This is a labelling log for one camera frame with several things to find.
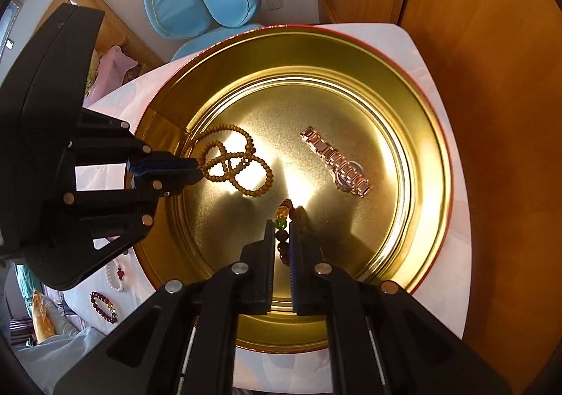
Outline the rose gold wrist watch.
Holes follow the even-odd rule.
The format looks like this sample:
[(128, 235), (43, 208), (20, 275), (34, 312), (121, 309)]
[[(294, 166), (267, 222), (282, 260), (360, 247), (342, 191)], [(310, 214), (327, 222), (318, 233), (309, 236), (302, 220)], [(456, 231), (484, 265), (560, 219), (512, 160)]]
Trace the rose gold wrist watch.
[(332, 173), (333, 181), (340, 191), (364, 197), (372, 188), (363, 168), (349, 160), (342, 152), (329, 144), (316, 129), (309, 126), (300, 132), (301, 139), (319, 156)]

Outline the white printed table cloth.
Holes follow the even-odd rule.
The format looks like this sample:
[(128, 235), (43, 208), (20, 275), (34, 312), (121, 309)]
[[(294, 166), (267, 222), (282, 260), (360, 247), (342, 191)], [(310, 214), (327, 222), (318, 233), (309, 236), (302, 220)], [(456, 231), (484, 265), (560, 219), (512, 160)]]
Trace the white printed table cloth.
[[(419, 85), (433, 106), (443, 127), (451, 152), (453, 199), (451, 223), (438, 257), (413, 296), (455, 335), (464, 333), (471, 287), (471, 224), (467, 188), (462, 163), (447, 112), (431, 73), (411, 36), (401, 27), (388, 23), (344, 23), (329, 29), (357, 38), (396, 62)], [(189, 61), (178, 58), (168, 65), (142, 75), (97, 101), (93, 109), (124, 119), (137, 127), (143, 111), (159, 88)], [(126, 317), (149, 298), (154, 289), (142, 272), (134, 253), (123, 257), (126, 287), (110, 289), (103, 269), (76, 288), (66, 291), (70, 307), (86, 322), (104, 333), (112, 330), (93, 311), (92, 291), (99, 291), (115, 302), (118, 313)], [(325, 350), (304, 353), (261, 353), (237, 349), (234, 379), (236, 387), (271, 393), (328, 393), (332, 389), (329, 354)]]

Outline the pink bed sheet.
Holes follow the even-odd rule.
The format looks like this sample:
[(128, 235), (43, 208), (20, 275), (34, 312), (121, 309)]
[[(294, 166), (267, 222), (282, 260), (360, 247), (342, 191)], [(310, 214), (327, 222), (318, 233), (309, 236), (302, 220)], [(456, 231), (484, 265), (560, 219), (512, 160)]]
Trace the pink bed sheet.
[(91, 88), (91, 94), (84, 97), (83, 106), (90, 107), (121, 87), (127, 73), (138, 65), (136, 60), (123, 53), (120, 46), (115, 45), (109, 48), (103, 55), (100, 55), (98, 75)]

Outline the green plush toy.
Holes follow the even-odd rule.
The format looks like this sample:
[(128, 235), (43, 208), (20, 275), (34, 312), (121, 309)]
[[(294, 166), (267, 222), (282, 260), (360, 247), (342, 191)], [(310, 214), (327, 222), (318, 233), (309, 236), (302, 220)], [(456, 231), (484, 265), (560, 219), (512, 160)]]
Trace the green plush toy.
[(85, 97), (88, 97), (91, 94), (91, 88), (94, 82), (96, 81), (98, 75), (99, 63), (100, 63), (100, 55), (98, 54), (98, 51), (93, 50), (91, 54), (89, 69), (87, 70)]

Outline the round red gold tin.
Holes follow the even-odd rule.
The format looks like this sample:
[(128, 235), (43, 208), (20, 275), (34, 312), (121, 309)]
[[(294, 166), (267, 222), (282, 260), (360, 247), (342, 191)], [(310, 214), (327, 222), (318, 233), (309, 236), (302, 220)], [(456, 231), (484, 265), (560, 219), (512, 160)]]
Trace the round red gold tin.
[[(340, 191), (301, 139), (316, 129), (371, 182)], [(396, 62), (329, 28), (263, 28), (189, 59), (141, 116), (139, 138), (182, 157), (218, 155), (247, 141), (257, 159), (222, 182), (210, 177), (160, 201), (135, 252), (150, 284), (203, 281), (259, 240), (284, 200), (304, 238), (355, 279), (409, 291), (426, 277), (448, 230), (451, 152), (428, 97)]]

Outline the framed wedding photo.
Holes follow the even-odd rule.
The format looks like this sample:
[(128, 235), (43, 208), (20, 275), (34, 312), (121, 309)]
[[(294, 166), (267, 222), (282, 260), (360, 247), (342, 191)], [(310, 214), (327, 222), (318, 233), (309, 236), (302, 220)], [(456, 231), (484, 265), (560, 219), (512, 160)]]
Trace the framed wedding photo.
[(12, 48), (13, 42), (9, 39), (15, 21), (21, 11), (22, 3), (19, 0), (11, 0), (1, 16), (0, 21), (0, 58), (7, 49)]

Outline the wooden wardrobe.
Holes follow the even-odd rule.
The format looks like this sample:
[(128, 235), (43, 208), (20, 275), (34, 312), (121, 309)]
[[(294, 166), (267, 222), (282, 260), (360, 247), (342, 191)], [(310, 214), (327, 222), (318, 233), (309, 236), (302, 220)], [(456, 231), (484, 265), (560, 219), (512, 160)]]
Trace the wooden wardrobe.
[(561, 390), (561, 0), (318, 0), (391, 21), (424, 58), (471, 214), (464, 338), (517, 394)]

